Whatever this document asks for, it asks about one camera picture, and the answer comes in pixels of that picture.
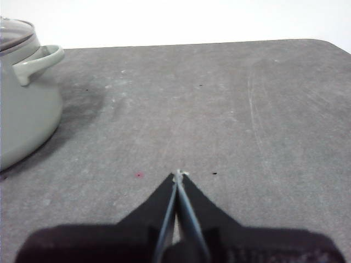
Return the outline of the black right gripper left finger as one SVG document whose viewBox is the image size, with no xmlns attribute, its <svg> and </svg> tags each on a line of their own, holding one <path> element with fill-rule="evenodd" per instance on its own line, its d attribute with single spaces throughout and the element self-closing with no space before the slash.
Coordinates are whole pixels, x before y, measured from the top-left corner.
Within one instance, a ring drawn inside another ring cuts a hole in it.
<svg viewBox="0 0 351 263">
<path fill-rule="evenodd" d="M 113 224 L 64 224 L 39 229 L 16 262 L 152 262 L 176 196 L 169 174 L 144 203 Z"/>
</svg>

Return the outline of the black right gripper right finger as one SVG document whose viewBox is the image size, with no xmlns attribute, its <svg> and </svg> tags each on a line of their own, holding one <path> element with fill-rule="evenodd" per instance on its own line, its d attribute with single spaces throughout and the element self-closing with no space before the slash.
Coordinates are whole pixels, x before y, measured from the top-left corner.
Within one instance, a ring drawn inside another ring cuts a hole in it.
<svg viewBox="0 0 351 263">
<path fill-rule="evenodd" d="M 180 224 L 204 262 L 345 262 L 326 235 L 294 228 L 244 226 L 177 172 Z"/>
</svg>

